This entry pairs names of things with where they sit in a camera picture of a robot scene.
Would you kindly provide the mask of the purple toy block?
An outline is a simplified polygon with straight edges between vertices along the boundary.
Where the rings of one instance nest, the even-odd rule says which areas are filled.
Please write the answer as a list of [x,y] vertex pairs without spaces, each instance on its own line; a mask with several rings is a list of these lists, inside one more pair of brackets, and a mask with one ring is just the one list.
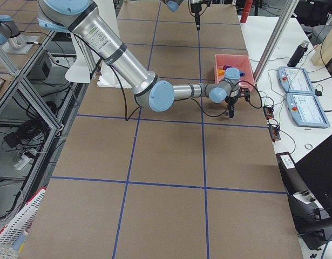
[[231,67],[232,67],[232,66],[224,65],[222,68],[223,68],[224,70],[226,70],[226,69],[231,68]]

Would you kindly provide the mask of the orange toy block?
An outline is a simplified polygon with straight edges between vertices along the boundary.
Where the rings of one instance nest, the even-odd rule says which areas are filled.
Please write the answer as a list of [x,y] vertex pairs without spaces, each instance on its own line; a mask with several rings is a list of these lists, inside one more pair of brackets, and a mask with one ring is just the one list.
[[217,70],[217,76],[223,76],[224,74],[225,74],[225,70],[223,70],[223,69]]

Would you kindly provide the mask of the pink plastic box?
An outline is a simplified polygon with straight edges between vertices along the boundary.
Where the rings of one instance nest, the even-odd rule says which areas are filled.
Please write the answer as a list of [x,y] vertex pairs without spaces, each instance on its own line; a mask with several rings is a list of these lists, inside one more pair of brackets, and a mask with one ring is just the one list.
[[[225,70],[223,76],[217,76],[217,70],[223,69],[224,65],[232,66]],[[240,77],[239,71],[243,71],[245,75]],[[253,78],[253,71],[247,55],[237,55],[237,54],[216,54],[215,55],[215,65],[214,65],[214,76],[215,83],[219,83],[224,78],[231,80],[238,80],[240,87],[249,88],[253,90],[255,86],[255,81]]]

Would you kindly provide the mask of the upper orange circuit board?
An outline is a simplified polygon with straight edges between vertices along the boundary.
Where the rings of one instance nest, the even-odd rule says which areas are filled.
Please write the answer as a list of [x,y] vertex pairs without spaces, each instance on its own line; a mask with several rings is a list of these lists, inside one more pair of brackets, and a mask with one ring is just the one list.
[[274,119],[274,108],[273,106],[265,105],[262,107],[266,120]]

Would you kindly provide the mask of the orange circuit board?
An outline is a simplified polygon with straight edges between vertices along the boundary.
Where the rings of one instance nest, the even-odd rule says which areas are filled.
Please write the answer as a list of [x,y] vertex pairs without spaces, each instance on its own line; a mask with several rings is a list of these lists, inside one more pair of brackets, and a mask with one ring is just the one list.
[[268,130],[269,130],[269,134],[270,134],[270,138],[271,138],[272,142],[281,140],[279,125],[269,124]]
[[274,119],[274,108],[273,106],[265,105],[262,107],[266,120]]

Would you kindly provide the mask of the red bottle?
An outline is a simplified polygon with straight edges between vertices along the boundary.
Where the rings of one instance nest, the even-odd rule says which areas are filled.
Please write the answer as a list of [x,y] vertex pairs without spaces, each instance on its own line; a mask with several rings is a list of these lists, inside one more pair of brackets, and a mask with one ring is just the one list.
[[245,23],[247,21],[247,18],[249,16],[252,5],[253,5],[253,0],[245,1],[245,5],[244,5],[243,11],[242,11],[241,18],[240,18],[240,23]]

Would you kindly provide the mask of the lower orange circuit board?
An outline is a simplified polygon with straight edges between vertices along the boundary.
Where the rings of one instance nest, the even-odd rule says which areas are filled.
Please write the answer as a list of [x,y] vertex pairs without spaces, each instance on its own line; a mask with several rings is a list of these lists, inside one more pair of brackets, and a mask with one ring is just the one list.
[[269,134],[270,134],[270,138],[271,138],[272,142],[281,140],[279,125],[269,124],[268,130],[269,130]]

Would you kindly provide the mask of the upper teach pendant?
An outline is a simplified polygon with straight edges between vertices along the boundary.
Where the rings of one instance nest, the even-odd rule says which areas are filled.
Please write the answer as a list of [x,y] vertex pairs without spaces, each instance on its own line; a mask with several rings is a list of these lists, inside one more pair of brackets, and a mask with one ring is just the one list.
[[306,69],[280,66],[277,72],[280,85],[285,92],[315,93]]

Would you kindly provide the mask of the teach pendant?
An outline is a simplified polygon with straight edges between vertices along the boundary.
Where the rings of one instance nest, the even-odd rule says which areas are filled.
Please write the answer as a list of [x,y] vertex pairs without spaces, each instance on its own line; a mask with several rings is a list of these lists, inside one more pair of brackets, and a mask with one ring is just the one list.
[[306,69],[280,66],[277,72],[280,85],[285,92],[315,93]]
[[293,122],[300,127],[328,128],[329,120],[316,95],[310,93],[286,94],[289,114]]

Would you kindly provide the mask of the lower teach pendant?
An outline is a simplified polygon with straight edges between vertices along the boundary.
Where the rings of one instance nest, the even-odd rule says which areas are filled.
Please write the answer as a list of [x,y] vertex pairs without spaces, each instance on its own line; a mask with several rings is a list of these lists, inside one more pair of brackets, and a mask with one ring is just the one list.
[[289,114],[293,122],[300,127],[328,128],[329,120],[316,95],[310,93],[286,94]]

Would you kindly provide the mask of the black water bottle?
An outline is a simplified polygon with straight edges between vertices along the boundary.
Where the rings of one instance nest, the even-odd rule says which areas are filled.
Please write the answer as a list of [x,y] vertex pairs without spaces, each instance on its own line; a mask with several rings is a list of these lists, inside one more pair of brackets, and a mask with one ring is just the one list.
[[296,48],[295,52],[288,61],[287,63],[288,67],[295,67],[300,62],[300,59],[304,56],[304,54],[308,50],[308,45],[309,45],[308,40],[302,41],[302,43]]

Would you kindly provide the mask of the wooden plank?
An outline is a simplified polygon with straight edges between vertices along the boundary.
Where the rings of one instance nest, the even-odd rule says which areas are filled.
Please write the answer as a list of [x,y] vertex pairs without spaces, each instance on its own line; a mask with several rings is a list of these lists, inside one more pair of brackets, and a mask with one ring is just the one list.
[[325,66],[332,59],[332,28],[323,42],[316,46],[311,62],[315,66]]

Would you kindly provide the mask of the white red plastic basket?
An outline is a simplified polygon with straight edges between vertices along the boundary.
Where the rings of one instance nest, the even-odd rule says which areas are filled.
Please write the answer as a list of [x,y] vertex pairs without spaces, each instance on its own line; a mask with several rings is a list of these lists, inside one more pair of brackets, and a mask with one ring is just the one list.
[[0,231],[0,258],[18,258],[45,191],[45,187],[39,189],[10,223]]

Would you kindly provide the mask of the aluminium frame post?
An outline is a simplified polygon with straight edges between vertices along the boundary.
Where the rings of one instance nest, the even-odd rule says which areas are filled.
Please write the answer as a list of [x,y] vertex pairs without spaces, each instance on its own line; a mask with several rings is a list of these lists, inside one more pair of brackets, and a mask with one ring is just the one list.
[[269,59],[271,55],[274,52],[274,49],[276,48],[276,45],[278,41],[280,40],[280,37],[282,36],[299,0],[288,0],[286,2],[286,6],[284,7],[283,11],[281,12],[280,17],[278,18],[276,25],[274,27],[274,30],[272,34],[270,35],[270,38],[268,40],[268,43],[262,53],[262,56],[260,58],[260,61],[257,64],[257,67],[254,71],[254,81],[257,83],[262,74],[263,71],[266,68],[267,63],[269,62]]

